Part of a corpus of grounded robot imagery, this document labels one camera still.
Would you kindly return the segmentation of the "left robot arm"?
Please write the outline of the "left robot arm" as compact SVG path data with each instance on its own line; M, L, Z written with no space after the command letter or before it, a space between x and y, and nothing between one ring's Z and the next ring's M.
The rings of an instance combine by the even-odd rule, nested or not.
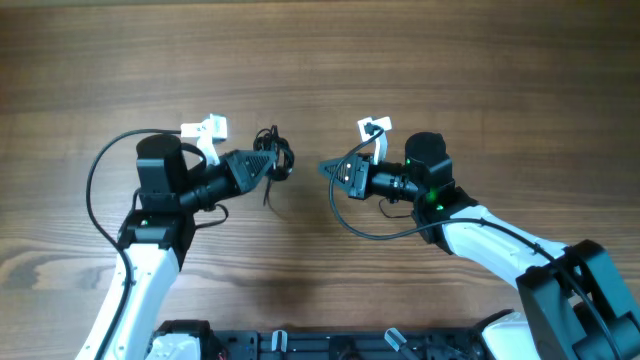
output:
M116 236L116 269L80 359L143 359L158 312L182 270L195 233L194 216L252 191L275 167L274 150L234 150L220 164L188 167L190 152L175 130L142 129L136 146L140 186Z

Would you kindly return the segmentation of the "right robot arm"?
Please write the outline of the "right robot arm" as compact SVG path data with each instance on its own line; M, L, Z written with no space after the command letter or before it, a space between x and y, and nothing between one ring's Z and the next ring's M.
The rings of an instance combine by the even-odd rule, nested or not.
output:
M420 235L449 255L481 265L520 296L482 325L480 343L494 359L634 359L639 355L639 305L606 249L583 240L546 240L511 225L470 197L453 177L439 133L419 132L405 143L401 163L383 159L383 130L319 172L331 189L365 200L372 195L411 203Z

